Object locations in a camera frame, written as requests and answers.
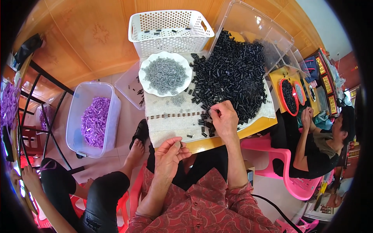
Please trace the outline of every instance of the white wall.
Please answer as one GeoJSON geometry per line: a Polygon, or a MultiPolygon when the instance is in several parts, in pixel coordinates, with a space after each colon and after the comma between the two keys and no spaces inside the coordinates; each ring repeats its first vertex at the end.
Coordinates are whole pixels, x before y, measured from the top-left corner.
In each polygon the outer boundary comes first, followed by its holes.
{"type": "Polygon", "coordinates": [[[312,21],[331,59],[337,61],[352,51],[341,23],[324,0],[296,1],[312,21]]]}

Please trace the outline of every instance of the white towel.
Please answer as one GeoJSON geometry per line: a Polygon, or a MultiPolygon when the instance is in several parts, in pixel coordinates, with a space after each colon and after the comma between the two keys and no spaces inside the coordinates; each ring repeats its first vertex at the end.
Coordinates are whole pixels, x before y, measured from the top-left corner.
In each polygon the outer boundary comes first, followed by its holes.
{"type": "MultiPolygon", "coordinates": [[[[181,56],[185,57],[188,62],[193,62],[193,58],[190,53],[179,53],[181,56]]],[[[206,52],[197,53],[200,57],[202,55],[206,56],[206,52]]],[[[146,60],[147,58],[141,58],[140,63],[146,60]]],[[[260,117],[275,118],[275,109],[273,106],[272,96],[270,94],[267,82],[263,80],[265,93],[267,94],[267,101],[259,109],[256,117],[249,120],[249,122],[243,125],[239,125],[240,130],[250,126],[260,117]]],[[[190,83],[189,89],[194,89],[195,84],[190,83]]],[[[198,125],[198,119],[200,119],[200,114],[205,110],[202,109],[199,105],[192,103],[192,95],[189,95],[188,92],[181,92],[180,94],[173,97],[158,97],[153,94],[149,94],[146,91],[144,92],[145,98],[145,116],[149,126],[149,137],[153,146],[159,147],[161,143],[167,139],[175,136],[183,137],[183,142],[192,142],[205,137],[201,134],[201,126],[198,125]],[[179,104],[179,101],[176,99],[185,99],[185,102],[179,104]]],[[[205,127],[205,133],[209,135],[208,127],[205,127]]]]}

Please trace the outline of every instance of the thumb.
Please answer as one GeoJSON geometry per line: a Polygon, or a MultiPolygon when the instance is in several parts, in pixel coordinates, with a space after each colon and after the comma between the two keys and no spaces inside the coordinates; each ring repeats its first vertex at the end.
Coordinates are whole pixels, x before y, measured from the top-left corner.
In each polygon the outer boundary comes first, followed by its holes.
{"type": "Polygon", "coordinates": [[[210,116],[211,116],[213,122],[218,122],[220,120],[220,117],[215,110],[211,109],[210,116]]]}
{"type": "Polygon", "coordinates": [[[167,154],[168,155],[177,155],[180,150],[181,143],[180,141],[175,142],[170,149],[168,150],[167,154]]]}

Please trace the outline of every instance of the red plastic bowl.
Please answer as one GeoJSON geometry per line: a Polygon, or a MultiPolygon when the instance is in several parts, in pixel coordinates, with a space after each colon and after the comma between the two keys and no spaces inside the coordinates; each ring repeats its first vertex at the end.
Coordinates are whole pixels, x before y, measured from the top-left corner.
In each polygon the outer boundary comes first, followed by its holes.
{"type": "Polygon", "coordinates": [[[281,81],[280,81],[280,97],[281,97],[281,101],[282,101],[282,104],[285,106],[285,108],[286,108],[286,111],[288,111],[288,113],[290,113],[290,115],[292,115],[292,116],[296,116],[297,114],[298,114],[298,111],[299,111],[299,100],[298,100],[298,96],[297,96],[297,93],[295,92],[295,89],[294,89],[294,87],[293,87],[293,97],[294,97],[294,99],[295,99],[295,105],[297,106],[297,111],[293,114],[290,110],[289,110],[289,108],[288,108],[288,106],[286,105],[286,102],[285,102],[285,98],[283,97],[283,93],[282,93],[282,82],[284,81],[284,80],[287,80],[287,79],[281,79],[281,81]]]}

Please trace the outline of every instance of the black sandal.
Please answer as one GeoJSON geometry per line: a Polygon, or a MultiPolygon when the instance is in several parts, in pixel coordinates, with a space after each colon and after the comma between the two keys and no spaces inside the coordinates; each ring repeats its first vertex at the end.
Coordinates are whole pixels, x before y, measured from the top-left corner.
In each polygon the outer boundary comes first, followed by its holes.
{"type": "Polygon", "coordinates": [[[148,123],[146,123],[145,119],[142,119],[140,121],[139,125],[137,126],[137,129],[136,129],[136,132],[135,132],[134,136],[132,137],[132,142],[129,145],[129,149],[131,150],[132,145],[134,144],[135,139],[137,139],[137,138],[145,146],[145,141],[146,141],[146,139],[148,139],[148,137],[149,137],[148,123]]]}

